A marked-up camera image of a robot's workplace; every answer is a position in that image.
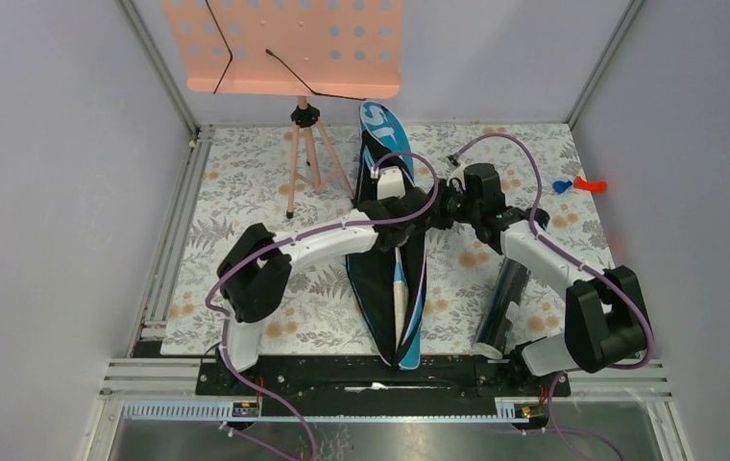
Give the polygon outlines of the blue sport racket bag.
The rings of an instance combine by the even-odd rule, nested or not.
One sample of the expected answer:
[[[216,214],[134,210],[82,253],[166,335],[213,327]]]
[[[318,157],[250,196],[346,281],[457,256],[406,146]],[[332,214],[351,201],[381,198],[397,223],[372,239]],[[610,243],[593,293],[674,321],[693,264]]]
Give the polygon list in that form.
[[[360,154],[354,204],[377,200],[379,169],[398,166],[405,172],[405,188],[415,186],[410,143],[398,117],[383,104],[366,101],[359,107]],[[377,346],[380,359],[400,371],[421,364],[422,317],[426,301],[426,239],[412,237],[400,246],[408,298],[402,343],[397,346],[394,326],[394,249],[372,249],[346,257],[346,271],[353,293]]]

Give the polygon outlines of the light blue racket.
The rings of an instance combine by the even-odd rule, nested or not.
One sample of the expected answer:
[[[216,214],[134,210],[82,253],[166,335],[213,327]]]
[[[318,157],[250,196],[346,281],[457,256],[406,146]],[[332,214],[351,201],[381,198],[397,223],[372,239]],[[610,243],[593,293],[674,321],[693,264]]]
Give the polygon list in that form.
[[[396,345],[402,343],[408,288],[402,268],[402,255],[399,248],[394,250],[395,269],[393,278],[394,326]]]

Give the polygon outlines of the black shuttlecock tube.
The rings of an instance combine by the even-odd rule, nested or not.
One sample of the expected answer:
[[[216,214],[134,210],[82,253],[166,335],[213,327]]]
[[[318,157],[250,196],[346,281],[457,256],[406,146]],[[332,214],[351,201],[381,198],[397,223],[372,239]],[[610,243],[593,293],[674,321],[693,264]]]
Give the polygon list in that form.
[[[519,262],[506,258],[491,301],[484,309],[473,341],[473,351],[489,359],[501,360],[513,348],[514,318],[521,308],[530,272]]]

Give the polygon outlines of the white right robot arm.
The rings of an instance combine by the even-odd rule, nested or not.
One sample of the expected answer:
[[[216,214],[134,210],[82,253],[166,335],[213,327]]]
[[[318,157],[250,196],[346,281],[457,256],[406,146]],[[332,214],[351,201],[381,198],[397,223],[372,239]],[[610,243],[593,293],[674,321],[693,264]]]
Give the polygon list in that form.
[[[470,225],[479,241],[521,264],[565,303],[562,333],[517,348],[522,361],[508,371],[514,391],[531,396],[547,375],[595,373],[648,349],[650,328],[633,271],[582,262],[550,241],[532,219],[537,209],[506,204],[489,163],[460,166],[440,186],[438,213],[445,223]]]

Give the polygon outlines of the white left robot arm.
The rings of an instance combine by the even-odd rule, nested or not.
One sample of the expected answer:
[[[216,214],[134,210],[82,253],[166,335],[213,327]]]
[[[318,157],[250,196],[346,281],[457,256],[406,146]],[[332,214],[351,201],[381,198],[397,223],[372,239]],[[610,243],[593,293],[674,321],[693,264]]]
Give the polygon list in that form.
[[[235,395],[255,385],[262,324],[281,305],[291,277],[328,259],[365,255],[366,279],[395,276],[396,256],[432,228],[440,185],[414,188],[404,196],[368,201],[319,227],[277,235],[257,223],[248,227],[218,267],[207,308],[227,320],[219,352],[225,363],[219,382]]]

